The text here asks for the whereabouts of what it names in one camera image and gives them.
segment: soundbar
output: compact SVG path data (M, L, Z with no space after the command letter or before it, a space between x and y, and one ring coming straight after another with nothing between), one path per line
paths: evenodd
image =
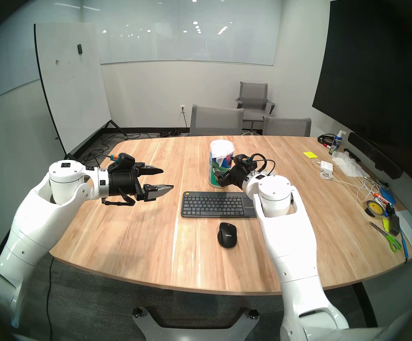
M354 132L350 133L348 136L348 142L362 151L370 160L375 162L375 168L377 170L386 172L393 180L400 178L402 175L403 170L400 166L384 155L375 144L368 142Z

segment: black keyboard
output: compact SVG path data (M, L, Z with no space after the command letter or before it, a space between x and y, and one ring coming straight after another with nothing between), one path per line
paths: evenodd
M253 201L239 192L184 192L183 217L256 217Z

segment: white cable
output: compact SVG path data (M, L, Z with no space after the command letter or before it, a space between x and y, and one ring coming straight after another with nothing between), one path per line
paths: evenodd
M320 165L319 165L319 164L321 164L321 162L318 162L318 161L312 161L312 162L321 169L321 167L320 167ZM379 193L379 192L380 192L380 189L381 189L381 186L380 186L378 183L376 183L375 181L373 181L373 180L371 180L371 179L369 179L369 178L367 178L367 177L358 177L358 179L359 179L359 181L360 181L360 183L361 183L361 186L354 185L354 184L352 184L352 183L344 182L344 181L341 181L341 180L336 180L336 179L333 178L332 173L330 173L330 172L328 172L328 171L321 171L321 172L320 172L320 177L321 177L322 179L324 179L324 180L333 180L333 181L335 181L335 182L345 183L345 184L347 184L347 185L352 185L353 187L356 187L356 188L357 188L356 199L357 199L359 202L365 201L365 200L368 198L369 195L373 197L373 193ZM362 190L362 189L364 189L365 191L367 191L367 195L365 196L365 198L364 198L363 200L360 200L360 199L359 199L359 192L360 192L360 190Z

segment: whiteboard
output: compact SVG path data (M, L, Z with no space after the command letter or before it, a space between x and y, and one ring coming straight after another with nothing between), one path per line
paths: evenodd
M88 23L34 24L40 81L65 153L111 120L96 27ZM82 45L82 54L77 45Z
M0 95L39 79L35 22L81 21L81 0L31 0L0 25Z
M83 0L83 4L92 8L84 10L83 21L97 26L102 64L200 60L274 65L281 0Z

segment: television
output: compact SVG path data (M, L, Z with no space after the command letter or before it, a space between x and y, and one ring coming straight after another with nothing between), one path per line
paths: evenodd
M312 106L351 129L412 178L412 20L395 1L330 3Z

